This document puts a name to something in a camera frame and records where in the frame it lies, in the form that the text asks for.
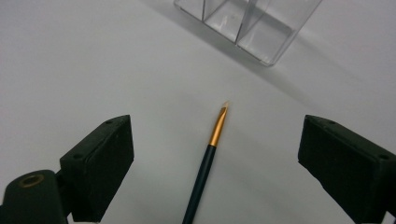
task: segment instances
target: acrylic organizer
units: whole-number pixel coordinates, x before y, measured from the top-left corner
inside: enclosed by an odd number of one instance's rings
[[[175,0],[264,65],[276,63],[321,0]]]

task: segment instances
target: white surface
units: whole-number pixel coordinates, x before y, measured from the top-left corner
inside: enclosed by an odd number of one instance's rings
[[[297,162],[304,115],[396,153],[395,10],[324,0],[264,68],[170,0],[2,1],[0,191],[131,114],[135,161],[102,223],[181,223],[230,100],[194,223],[352,223]]]

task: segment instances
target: brush handle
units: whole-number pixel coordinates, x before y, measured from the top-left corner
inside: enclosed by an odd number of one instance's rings
[[[210,167],[213,158],[215,157],[216,147],[208,145],[204,158],[202,159],[199,168],[198,176],[195,180],[194,188],[190,196],[189,206],[187,207],[186,214],[184,215],[183,224],[191,224],[194,220],[195,212],[197,211],[202,192],[204,191],[207,176],[209,175]]]

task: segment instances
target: gold ferrule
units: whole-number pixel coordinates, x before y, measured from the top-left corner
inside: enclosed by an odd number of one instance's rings
[[[224,124],[225,116],[227,115],[227,107],[223,107],[220,110],[218,121],[216,122],[215,128],[213,129],[212,137],[210,138],[209,145],[213,147],[218,146],[218,142],[221,136],[221,130]]]

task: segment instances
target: brush tip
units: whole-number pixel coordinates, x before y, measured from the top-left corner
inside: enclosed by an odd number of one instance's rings
[[[222,107],[227,108],[229,104],[230,104],[230,102],[229,102],[229,101],[226,101],[226,102],[223,104]]]

